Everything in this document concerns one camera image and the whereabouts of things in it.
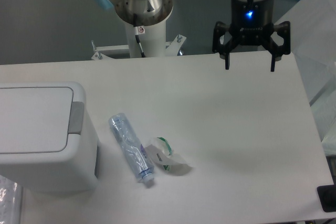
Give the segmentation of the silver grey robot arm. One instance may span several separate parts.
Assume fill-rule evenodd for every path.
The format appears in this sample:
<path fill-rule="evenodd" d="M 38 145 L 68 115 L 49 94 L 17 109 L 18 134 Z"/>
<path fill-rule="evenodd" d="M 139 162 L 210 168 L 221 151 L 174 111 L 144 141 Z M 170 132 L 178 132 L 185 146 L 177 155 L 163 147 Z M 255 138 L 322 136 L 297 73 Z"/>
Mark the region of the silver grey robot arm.
<path fill-rule="evenodd" d="M 114 8 L 129 30 L 132 58 L 165 56 L 165 31 L 153 27 L 165 24 L 173 10 L 172 0 L 95 0 L 102 8 Z M 290 22 L 272 22 L 274 0 L 231 0 L 232 21 L 216 22 L 212 51 L 230 66 L 230 53 L 237 46 L 262 46 L 271 54 L 271 70 L 283 55 L 291 52 Z"/>

